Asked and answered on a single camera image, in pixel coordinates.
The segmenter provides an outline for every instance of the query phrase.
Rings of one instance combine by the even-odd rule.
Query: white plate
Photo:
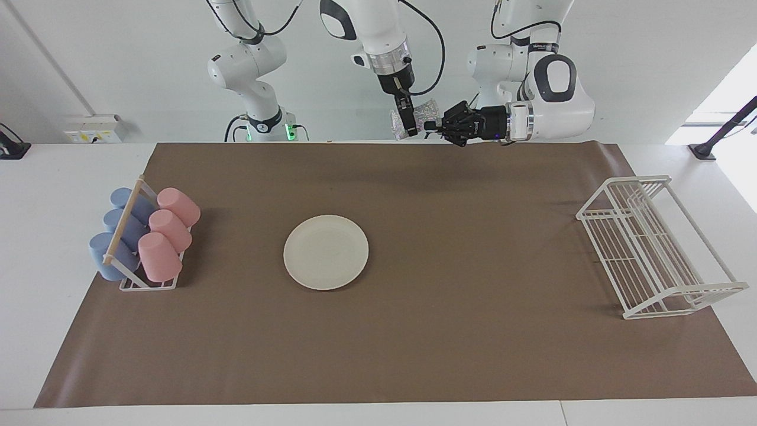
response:
[[[284,265],[295,281],[313,290],[346,286],[368,262],[368,239],[353,221],[323,215],[299,224],[284,244]]]

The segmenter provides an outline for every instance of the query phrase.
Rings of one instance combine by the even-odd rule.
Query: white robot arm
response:
[[[210,78],[240,96],[247,112],[243,117],[253,141],[293,140],[296,137],[292,127],[294,115],[279,105],[271,85],[257,80],[286,62],[284,43],[276,36],[266,35],[249,0],[209,0],[207,3],[218,27],[240,40],[239,44],[207,62]]]
[[[344,40],[360,40],[363,48],[352,62],[372,70],[384,93],[394,96],[410,136],[418,134],[410,87],[415,82],[407,35],[400,25],[397,0],[321,0],[320,14],[328,32]]]
[[[594,101],[569,58],[557,53],[562,21],[573,0],[499,0],[492,17],[510,44],[480,45],[468,57],[478,82],[477,109],[463,101],[426,130],[459,146],[469,139],[561,139],[585,132]]]

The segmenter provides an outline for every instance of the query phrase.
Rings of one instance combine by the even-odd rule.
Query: brown tabletop covering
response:
[[[161,144],[202,208],[175,290],[99,275],[37,407],[756,395],[709,308],[627,321],[575,213],[617,146]],[[370,244],[331,292],[288,275],[300,222]]]

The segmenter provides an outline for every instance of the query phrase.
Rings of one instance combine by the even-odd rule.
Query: cup rack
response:
[[[113,265],[117,270],[121,271],[122,274],[126,275],[126,278],[121,280],[119,285],[119,289],[121,291],[173,290],[176,288],[176,282],[178,282],[179,280],[179,275],[176,275],[176,277],[172,280],[164,281],[163,283],[153,283],[149,280],[143,280],[137,274],[131,272],[115,256],[118,242],[123,235],[124,228],[126,227],[126,219],[132,213],[134,204],[136,203],[137,197],[140,194],[144,195],[153,205],[157,207],[157,194],[147,184],[147,182],[145,182],[145,175],[139,175],[139,178],[132,188],[132,193],[129,196],[129,199],[126,201],[126,205],[123,207],[121,219],[118,221],[118,225],[116,226],[116,230],[114,231],[113,238],[111,238],[111,244],[108,246],[106,253],[103,255],[102,263],[103,265]],[[184,252],[179,253],[179,260],[181,260],[182,262],[184,261]]]
[[[670,181],[669,176],[610,178],[576,214],[620,299],[625,319],[687,315],[749,288],[725,265]],[[730,281],[702,280],[652,201],[663,191]]]

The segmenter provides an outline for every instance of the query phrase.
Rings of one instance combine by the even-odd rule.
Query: wall socket panel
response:
[[[64,133],[72,143],[122,143],[126,136],[116,115],[69,117]]]

